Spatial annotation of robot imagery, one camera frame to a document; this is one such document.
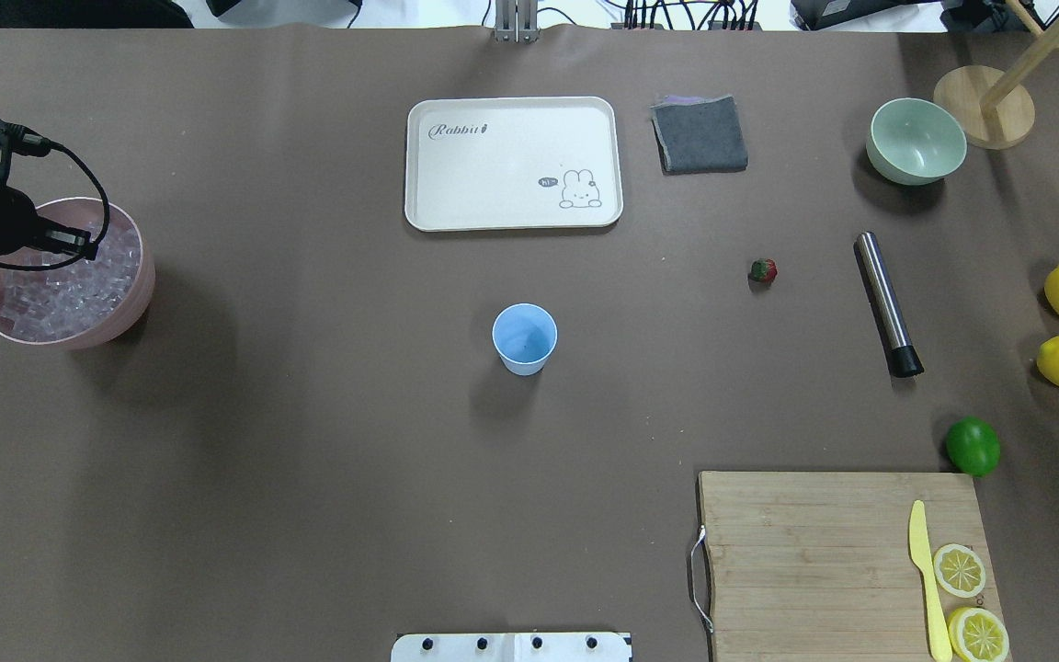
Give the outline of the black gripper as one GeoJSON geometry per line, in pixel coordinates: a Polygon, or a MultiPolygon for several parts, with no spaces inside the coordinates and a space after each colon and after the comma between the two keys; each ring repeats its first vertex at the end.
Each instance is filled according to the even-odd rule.
{"type": "Polygon", "coordinates": [[[32,248],[83,260],[97,260],[91,234],[42,217],[25,193],[0,185],[0,256],[32,248]]]}

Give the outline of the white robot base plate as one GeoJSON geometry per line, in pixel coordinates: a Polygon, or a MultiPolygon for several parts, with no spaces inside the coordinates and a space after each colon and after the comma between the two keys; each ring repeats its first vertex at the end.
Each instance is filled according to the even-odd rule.
{"type": "Polygon", "coordinates": [[[391,661],[633,661],[630,636],[614,632],[408,633],[391,661]]]}

